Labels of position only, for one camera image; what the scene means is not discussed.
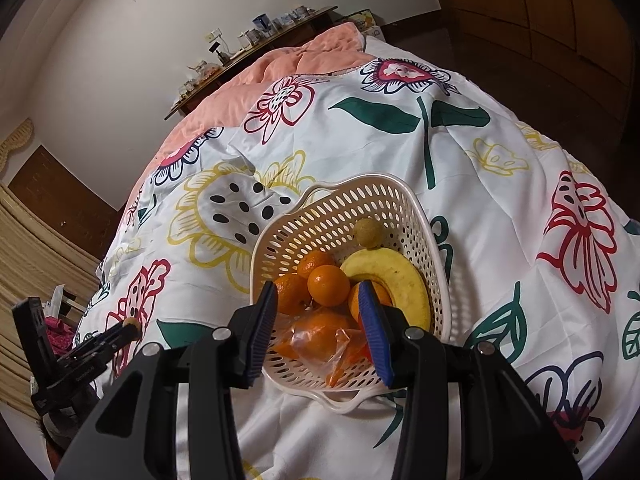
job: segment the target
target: black seed dot print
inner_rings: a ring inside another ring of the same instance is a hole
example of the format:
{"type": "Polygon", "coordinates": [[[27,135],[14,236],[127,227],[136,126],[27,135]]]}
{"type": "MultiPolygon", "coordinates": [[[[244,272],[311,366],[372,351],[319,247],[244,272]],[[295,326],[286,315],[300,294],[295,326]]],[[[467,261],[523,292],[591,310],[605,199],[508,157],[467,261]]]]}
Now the black seed dot print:
{"type": "Polygon", "coordinates": [[[268,220],[272,216],[273,216],[273,207],[271,207],[270,205],[265,206],[264,209],[262,210],[262,218],[264,218],[265,220],[268,220]]]}

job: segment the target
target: basket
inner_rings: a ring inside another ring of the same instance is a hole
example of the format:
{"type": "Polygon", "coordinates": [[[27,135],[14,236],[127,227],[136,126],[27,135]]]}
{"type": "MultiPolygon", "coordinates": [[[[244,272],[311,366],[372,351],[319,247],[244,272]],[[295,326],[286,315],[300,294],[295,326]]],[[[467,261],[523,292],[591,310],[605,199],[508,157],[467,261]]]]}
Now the basket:
{"type": "MultiPolygon", "coordinates": [[[[316,182],[288,213],[274,218],[258,238],[251,260],[251,302],[264,282],[295,270],[311,250],[325,250],[341,264],[361,247],[351,236],[356,220],[375,218],[384,225],[384,247],[397,250],[414,264],[427,286],[431,333],[449,340],[449,289],[429,222],[414,192],[386,174],[363,174],[336,184],[316,182]],[[310,197],[324,193],[309,203],[310,197]]],[[[263,373],[284,392],[318,400],[336,413],[348,413],[363,400],[389,390],[366,359],[347,370],[332,388],[302,363],[269,351],[263,373]]]]}

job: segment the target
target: beige curtain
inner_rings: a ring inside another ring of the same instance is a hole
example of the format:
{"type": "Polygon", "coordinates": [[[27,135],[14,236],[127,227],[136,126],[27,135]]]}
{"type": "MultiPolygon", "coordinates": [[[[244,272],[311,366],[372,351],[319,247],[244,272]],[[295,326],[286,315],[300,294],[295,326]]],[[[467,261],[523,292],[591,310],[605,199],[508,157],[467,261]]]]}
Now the beige curtain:
{"type": "Polygon", "coordinates": [[[28,296],[47,301],[61,283],[85,306],[98,289],[97,266],[98,260],[43,224],[0,185],[0,401],[36,417],[12,306],[28,296]]]}

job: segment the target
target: metal screw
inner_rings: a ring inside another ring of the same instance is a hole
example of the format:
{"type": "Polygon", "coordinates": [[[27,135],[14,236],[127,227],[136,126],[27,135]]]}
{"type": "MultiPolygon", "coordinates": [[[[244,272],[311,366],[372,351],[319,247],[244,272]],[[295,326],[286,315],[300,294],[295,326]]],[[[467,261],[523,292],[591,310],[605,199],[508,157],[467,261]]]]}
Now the metal screw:
{"type": "Polygon", "coordinates": [[[231,337],[231,330],[229,330],[226,326],[221,326],[213,331],[213,339],[216,341],[224,341],[225,339],[229,339],[231,337]]]}
{"type": "Polygon", "coordinates": [[[142,347],[142,353],[146,356],[156,355],[161,350],[158,343],[147,343],[142,347]]]}
{"type": "Polygon", "coordinates": [[[482,355],[491,355],[495,352],[495,346],[488,341],[481,341],[478,343],[478,351],[482,355]]]}
{"type": "Polygon", "coordinates": [[[410,326],[404,331],[404,335],[407,339],[416,340],[424,337],[424,330],[418,326],[410,326]]]}

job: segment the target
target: floral bedspread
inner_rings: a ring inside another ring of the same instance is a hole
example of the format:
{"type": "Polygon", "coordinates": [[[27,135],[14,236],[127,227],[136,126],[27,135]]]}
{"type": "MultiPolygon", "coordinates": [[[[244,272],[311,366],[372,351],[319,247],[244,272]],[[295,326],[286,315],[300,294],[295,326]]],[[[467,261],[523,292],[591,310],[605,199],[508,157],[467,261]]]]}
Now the floral bedspread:
{"type": "MultiPolygon", "coordinates": [[[[97,391],[143,344],[188,344],[246,305],[258,235],[306,187],[372,171],[406,181],[430,218],[452,342],[498,345],[576,460],[591,453],[590,474],[594,453],[638,407],[628,403],[640,364],[640,236],[585,165],[427,62],[379,58],[338,75],[285,77],[241,126],[204,125],[165,159],[124,215],[76,335],[78,344],[127,316],[142,324],[142,340],[116,356],[97,391]]],[[[335,415],[264,380],[234,391],[247,477],[390,478],[403,397],[335,415]]],[[[452,478],[455,403],[452,393],[452,478]]]]}

